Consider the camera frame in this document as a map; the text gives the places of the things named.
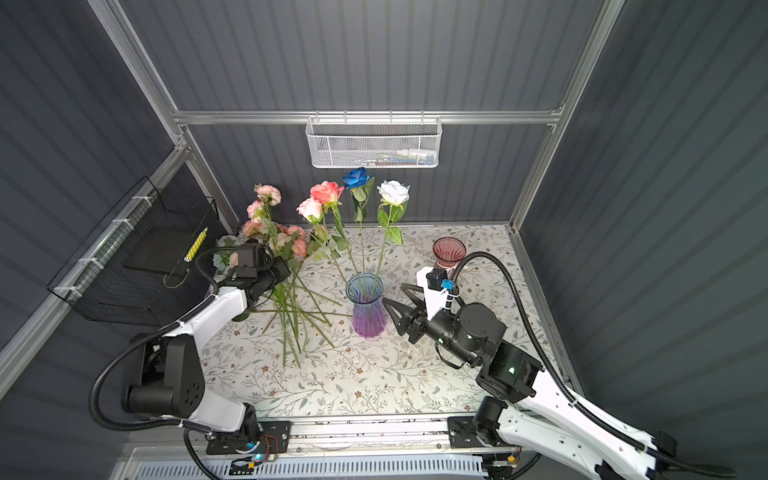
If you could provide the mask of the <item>blue purple glass vase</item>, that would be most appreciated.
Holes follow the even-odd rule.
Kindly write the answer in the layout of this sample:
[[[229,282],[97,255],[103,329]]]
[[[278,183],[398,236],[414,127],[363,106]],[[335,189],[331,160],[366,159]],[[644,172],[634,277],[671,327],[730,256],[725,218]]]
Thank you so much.
[[[387,326],[382,280],[373,273],[358,273],[347,282],[345,292],[353,304],[354,331],[364,338],[379,336]]]

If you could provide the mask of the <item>red glass vase with ribbon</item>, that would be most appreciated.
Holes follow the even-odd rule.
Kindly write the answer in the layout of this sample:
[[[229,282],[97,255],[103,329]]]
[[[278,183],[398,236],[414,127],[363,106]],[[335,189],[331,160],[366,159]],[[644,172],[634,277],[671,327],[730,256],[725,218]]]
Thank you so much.
[[[450,270],[467,255],[465,244],[455,237],[441,237],[432,246],[435,267]]]

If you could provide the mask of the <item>light pink rose stem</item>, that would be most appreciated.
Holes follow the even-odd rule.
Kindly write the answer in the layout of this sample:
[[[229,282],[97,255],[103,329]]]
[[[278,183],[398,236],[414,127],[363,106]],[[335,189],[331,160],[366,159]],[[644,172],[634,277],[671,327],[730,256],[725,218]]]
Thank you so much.
[[[307,240],[307,253],[316,260],[330,260],[342,281],[346,283],[347,276],[339,263],[340,247],[327,226],[323,205],[314,198],[307,198],[299,204],[297,212],[311,227]]]

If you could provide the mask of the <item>pink red rose stem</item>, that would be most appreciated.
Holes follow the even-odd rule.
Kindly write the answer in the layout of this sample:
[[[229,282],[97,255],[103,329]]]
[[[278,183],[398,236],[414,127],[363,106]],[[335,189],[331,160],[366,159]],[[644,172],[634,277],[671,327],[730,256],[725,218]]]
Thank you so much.
[[[310,198],[317,201],[322,210],[323,224],[329,218],[332,222],[330,232],[331,255],[338,259],[342,253],[346,253],[351,261],[353,272],[359,273],[356,261],[351,252],[351,245],[347,238],[345,225],[340,212],[341,196],[344,191],[336,182],[323,181],[310,188]]]

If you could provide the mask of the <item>white rose stem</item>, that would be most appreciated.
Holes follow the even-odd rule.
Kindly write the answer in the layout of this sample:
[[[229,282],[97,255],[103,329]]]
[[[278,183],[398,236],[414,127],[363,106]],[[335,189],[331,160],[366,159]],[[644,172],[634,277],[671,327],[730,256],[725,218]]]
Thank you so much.
[[[398,223],[405,216],[410,200],[410,187],[396,180],[388,180],[382,182],[377,190],[380,195],[377,221],[384,231],[376,268],[376,274],[379,274],[383,266],[387,242],[395,245],[403,244],[403,234]]]

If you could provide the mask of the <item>blue rose stem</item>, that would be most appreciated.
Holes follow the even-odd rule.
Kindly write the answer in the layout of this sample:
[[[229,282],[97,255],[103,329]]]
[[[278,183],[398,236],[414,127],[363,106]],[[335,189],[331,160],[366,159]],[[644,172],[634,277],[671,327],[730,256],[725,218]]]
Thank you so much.
[[[354,221],[358,227],[362,272],[366,273],[365,238],[363,225],[367,219],[367,206],[371,197],[373,178],[364,167],[359,167],[346,173],[343,178],[346,190],[352,195],[354,206]]]

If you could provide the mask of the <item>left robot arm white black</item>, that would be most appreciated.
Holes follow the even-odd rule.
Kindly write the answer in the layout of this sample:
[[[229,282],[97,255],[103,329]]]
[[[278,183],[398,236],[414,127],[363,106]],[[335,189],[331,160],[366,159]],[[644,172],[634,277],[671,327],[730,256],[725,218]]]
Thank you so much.
[[[290,274],[286,262],[258,241],[236,247],[236,265],[213,281],[203,301],[167,333],[148,340],[126,358],[121,406],[151,420],[195,428],[238,453],[266,442],[255,409],[228,400],[205,386],[200,354],[235,317],[256,305]]]

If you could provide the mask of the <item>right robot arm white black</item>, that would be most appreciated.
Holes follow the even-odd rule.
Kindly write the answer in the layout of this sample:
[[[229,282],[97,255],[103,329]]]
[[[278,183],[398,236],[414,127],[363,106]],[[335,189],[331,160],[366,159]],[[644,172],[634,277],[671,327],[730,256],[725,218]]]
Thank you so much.
[[[597,418],[624,439],[590,420],[577,408],[583,398],[560,389],[540,360],[507,342],[505,324],[488,307],[474,302],[452,312],[447,291],[402,289],[409,303],[383,301],[397,333],[411,343],[429,339],[478,370],[476,382],[488,394],[474,417],[483,444],[531,449],[589,479],[662,479],[671,470],[659,457],[666,442],[602,411]]]

